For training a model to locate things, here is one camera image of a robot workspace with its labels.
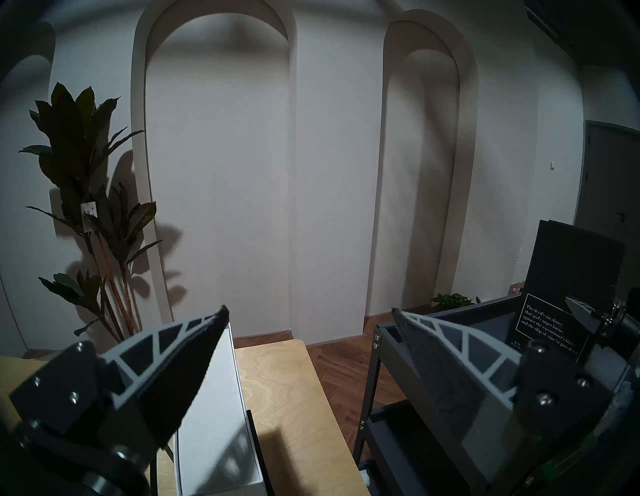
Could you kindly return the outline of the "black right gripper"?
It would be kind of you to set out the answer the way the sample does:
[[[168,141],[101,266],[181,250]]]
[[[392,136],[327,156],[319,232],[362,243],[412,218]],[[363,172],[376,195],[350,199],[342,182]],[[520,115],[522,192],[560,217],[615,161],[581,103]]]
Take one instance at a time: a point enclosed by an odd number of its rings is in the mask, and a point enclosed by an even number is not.
[[[635,350],[639,345],[639,287],[632,287],[624,305],[617,302],[609,313],[596,311],[589,305],[565,297],[574,318],[589,333],[598,332],[597,344],[613,350]]]

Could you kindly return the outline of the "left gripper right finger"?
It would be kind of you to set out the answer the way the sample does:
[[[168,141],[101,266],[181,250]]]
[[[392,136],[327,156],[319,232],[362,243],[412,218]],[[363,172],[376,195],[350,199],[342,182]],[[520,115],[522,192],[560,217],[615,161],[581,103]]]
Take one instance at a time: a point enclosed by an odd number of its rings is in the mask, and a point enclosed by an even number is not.
[[[554,342],[515,349],[480,329],[415,315],[392,317],[425,393],[491,492],[550,486],[553,460],[582,457],[613,393]]]

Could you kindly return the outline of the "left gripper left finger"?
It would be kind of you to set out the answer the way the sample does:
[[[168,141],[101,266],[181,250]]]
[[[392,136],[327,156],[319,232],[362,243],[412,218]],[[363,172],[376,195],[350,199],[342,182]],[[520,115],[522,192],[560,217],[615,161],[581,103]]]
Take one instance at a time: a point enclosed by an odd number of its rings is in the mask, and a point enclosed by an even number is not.
[[[164,447],[197,395],[229,324],[213,315],[143,331],[98,354],[93,342],[64,349],[10,393],[23,421],[95,447]]]

